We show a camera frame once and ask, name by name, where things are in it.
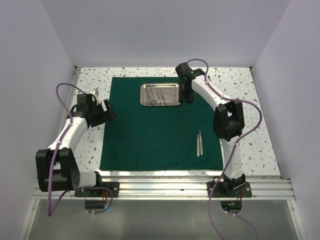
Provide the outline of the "steel scalpel handle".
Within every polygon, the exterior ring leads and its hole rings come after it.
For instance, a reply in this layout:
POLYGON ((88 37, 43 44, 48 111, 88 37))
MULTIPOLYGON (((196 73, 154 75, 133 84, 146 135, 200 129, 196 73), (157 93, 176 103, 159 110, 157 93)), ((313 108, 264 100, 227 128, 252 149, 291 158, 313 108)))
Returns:
POLYGON ((200 156, 200 135, 199 133, 197 134, 197 148, 196 148, 196 156, 199 157, 200 156))
POLYGON ((203 141, 202 141, 201 130, 198 133, 198 150, 199 150, 199 155, 202 156, 204 152, 203 152, 203 141))

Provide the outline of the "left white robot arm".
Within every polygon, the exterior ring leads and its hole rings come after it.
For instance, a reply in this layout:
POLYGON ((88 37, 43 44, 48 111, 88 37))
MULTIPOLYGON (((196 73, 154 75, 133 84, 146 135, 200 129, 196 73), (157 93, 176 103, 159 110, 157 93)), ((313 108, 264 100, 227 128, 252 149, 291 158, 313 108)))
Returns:
POLYGON ((92 93, 78 94, 57 139, 35 155, 39 189, 54 192, 86 188, 92 196, 101 195, 104 190, 101 176, 96 171, 81 172, 74 150, 88 129, 116 118, 108 99, 100 100, 92 93))

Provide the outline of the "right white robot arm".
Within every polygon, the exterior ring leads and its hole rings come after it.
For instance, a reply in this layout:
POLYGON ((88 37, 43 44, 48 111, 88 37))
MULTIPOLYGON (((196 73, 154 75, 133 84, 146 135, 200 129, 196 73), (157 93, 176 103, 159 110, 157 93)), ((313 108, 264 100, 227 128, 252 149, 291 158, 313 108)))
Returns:
POLYGON ((199 94, 214 110, 213 131, 220 139, 225 167, 222 179, 215 191, 223 190, 227 196, 235 196, 246 184, 242 170, 241 150, 236 144, 245 127, 243 105, 240 101, 223 96, 223 93, 206 82, 205 72, 191 69, 187 62, 179 64, 175 71, 179 78, 179 102, 190 104, 199 94))

